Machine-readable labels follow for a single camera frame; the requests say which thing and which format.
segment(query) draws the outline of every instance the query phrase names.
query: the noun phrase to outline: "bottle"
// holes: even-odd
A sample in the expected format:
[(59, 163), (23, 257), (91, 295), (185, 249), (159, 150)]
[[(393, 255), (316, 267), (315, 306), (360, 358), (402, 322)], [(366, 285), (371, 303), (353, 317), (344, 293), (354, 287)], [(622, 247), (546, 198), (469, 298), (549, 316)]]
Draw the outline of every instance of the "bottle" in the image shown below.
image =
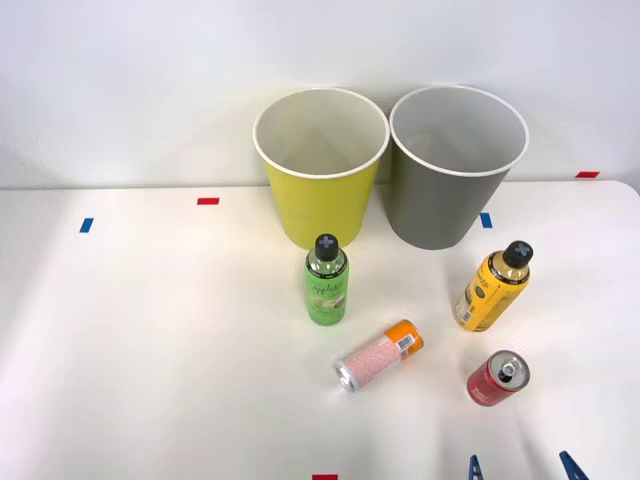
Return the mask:
[(349, 279), (349, 262), (338, 239), (329, 233), (320, 235), (305, 266), (309, 316), (319, 325), (335, 325), (344, 317)]
[(531, 245), (517, 240), (485, 258), (456, 304), (458, 324), (471, 332), (493, 325), (529, 283), (531, 257)]

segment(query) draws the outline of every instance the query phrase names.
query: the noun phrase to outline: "can lid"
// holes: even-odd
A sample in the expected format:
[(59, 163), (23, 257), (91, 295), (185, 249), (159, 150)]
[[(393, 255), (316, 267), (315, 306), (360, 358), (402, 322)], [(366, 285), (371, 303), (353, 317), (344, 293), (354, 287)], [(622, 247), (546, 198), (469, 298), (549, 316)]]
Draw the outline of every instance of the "can lid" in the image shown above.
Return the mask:
[(502, 253), (504, 263), (513, 268), (525, 267), (533, 257), (533, 248), (527, 242), (516, 240)]
[(318, 260), (331, 262), (336, 259), (339, 251), (338, 239), (330, 233), (323, 233), (316, 238), (315, 253)]
[(527, 362), (520, 355), (509, 350), (500, 350), (491, 356), (489, 371), (498, 386), (512, 392), (526, 387), (531, 377)]

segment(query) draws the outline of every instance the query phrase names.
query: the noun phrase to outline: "metal can bottom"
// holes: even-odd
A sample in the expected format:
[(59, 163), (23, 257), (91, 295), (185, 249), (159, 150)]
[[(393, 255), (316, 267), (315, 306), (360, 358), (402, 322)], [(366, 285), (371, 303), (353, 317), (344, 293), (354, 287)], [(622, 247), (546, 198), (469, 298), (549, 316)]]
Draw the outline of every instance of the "metal can bottom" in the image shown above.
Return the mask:
[(340, 378), (340, 383), (342, 386), (350, 392), (355, 392), (359, 389), (358, 382), (353, 378), (351, 371), (349, 371), (349, 367), (345, 365), (345, 363), (341, 360), (336, 362), (336, 373)]

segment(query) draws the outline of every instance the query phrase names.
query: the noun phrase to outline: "can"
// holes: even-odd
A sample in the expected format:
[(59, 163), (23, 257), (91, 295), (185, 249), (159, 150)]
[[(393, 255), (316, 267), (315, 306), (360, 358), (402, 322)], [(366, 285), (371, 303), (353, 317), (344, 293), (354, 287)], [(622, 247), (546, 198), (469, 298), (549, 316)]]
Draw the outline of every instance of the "can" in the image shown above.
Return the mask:
[(492, 407), (526, 387), (530, 377), (529, 366), (520, 355), (500, 350), (469, 376), (467, 391), (477, 404)]
[(344, 388), (355, 392), (423, 346), (424, 341), (415, 325), (409, 320), (401, 320), (362, 348), (336, 362), (336, 373)]

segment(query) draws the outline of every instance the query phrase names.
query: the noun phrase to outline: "white table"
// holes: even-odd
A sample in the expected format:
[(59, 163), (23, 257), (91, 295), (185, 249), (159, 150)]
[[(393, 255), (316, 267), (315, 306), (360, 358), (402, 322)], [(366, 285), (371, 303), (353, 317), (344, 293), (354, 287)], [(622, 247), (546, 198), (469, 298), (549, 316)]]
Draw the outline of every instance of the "white table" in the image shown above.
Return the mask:
[[(268, 188), (0, 192), (0, 478), (466, 480), (477, 454), (486, 480), (565, 480), (565, 449), (638, 478), (640, 197), (507, 183), (485, 211), (493, 229), (422, 251), (374, 193), (347, 315), (320, 327)], [(450, 302), (515, 239), (529, 287), (462, 331)], [(343, 391), (332, 362), (402, 318), (425, 348)], [(465, 380), (501, 348), (531, 383), (483, 408)]]

